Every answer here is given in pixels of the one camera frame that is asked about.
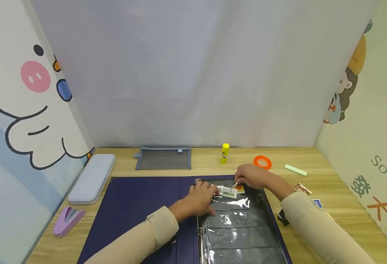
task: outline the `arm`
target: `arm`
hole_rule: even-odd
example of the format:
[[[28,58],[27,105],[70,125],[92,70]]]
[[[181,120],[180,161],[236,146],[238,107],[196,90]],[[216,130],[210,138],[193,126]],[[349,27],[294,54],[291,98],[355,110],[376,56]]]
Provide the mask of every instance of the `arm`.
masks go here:
[[[163,206],[131,230],[93,255],[85,264],[138,264],[165,245],[179,230],[179,222],[190,216],[215,215],[209,206],[216,186],[197,183],[189,194],[169,208]]]
[[[324,263],[375,263],[343,228],[313,204],[307,194],[294,192],[282,200],[281,206],[286,219]]]
[[[235,180],[255,189],[269,189],[281,201],[286,219],[324,263],[375,263],[343,228],[282,177],[252,164],[243,164],[238,167]]]

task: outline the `tape roll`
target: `tape roll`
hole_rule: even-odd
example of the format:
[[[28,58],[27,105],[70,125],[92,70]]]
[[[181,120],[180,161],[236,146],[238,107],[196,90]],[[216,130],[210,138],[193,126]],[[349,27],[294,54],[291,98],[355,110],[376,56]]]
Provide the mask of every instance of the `tape roll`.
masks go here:
[[[258,163],[258,161],[266,161],[267,165],[262,166],[261,164]],[[255,165],[257,165],[258,167],[261,167],[261,168],[266,169],[266,170],[271,169],[271,166],[272,166],[271,160],[269,158],[267,158],[266,156],[256,156],[255,159],[253,160],[253,163]]]

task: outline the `cartoon girl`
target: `cartoon girl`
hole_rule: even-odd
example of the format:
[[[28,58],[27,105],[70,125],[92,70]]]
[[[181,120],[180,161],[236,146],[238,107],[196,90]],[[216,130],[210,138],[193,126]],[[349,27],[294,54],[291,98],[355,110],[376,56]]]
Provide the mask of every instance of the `cartoon girl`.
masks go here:
[[[343,73],[340,79],[339,88],[334,93],[333,99],[328,107],[324,123],[335,124],[344,119],[344,111],[349,106],[349,97],[355,91],[358,75],[356,75],[349,67]]]
[[[364,34],[368,32],[371,27],[372,21],[368,23]],[[349,107],[349,98],[355,91],[358,75],[364,67],[365,55],[366,39],[365,36],[362,35],[346,70],[340,78],[339,88],[334,93],[331,103],[328,106],[327,113],[324,117],[324,123],[333,125],[346,117],[344,112]]]

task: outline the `yellow glue stick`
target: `yellow glue stick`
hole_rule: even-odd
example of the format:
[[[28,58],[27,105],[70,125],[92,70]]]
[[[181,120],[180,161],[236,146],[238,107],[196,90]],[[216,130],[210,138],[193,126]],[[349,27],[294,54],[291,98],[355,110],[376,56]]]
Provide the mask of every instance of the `yellow glue stick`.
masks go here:
[[[227,144],[227,143],[224,143],[222,145],[221,164],[226,164],[227,163],[227,156],[229,155],[229,148],[230,148],[230,145]]]

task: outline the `binder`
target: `binder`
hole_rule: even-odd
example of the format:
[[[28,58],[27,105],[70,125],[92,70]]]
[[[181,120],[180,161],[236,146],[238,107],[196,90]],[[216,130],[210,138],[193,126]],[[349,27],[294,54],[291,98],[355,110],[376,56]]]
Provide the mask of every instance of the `binder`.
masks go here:
[[[196,178],[199,177],[113,177],[110,179],[77,263],[83,264],[113,240],[143,222],[149,214],[160,207],[169,207],[180,198],[185,197]],[[200,178],[217,183],[219,181],[232,181],[234,176],[201,176]],[[245,191],[251,194],[257,192],[264,197],[265,217],[268,218],[271,232],[276,237],[277,250],[282,252],[285,259],[285,262],[273,263],[290,264],[290,256],[265,192],[248,187],[245,188]],[[210,256],[206,254],[207,250],[209,251],[208,246],[203,242],[203,238],[206,236],[206,227],[200,226],[201,223],[203,222],[198,217],[190,217],[181,222],[175,237],[142,263],[211,264]]]

